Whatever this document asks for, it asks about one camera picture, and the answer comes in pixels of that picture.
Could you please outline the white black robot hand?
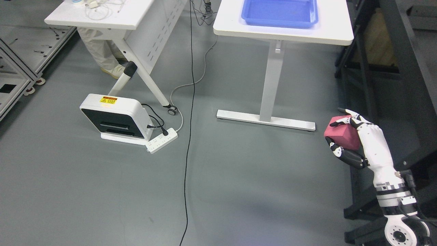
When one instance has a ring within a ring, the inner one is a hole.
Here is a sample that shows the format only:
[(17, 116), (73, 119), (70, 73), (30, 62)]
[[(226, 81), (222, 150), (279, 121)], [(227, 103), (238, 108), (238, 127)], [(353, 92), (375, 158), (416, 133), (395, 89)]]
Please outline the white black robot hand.
[(332, 127), (350, 125), (353, 127), (360, 139), (364, 155), (356, 151), (345, 149), (330, 137), (325, 137), (334, 156), (342, 162), (356, 169), (370, 168), (373, 171), (373, 186), (386, 189), (385, 186), (397, 186), (403, 183), (401, 176), (396, 175), (393, 160), (387, 141), (382, 129), (365, 119), (361, 114), (344, 108), (338, 108), (339, 112), (347, 114), (330, 124)]

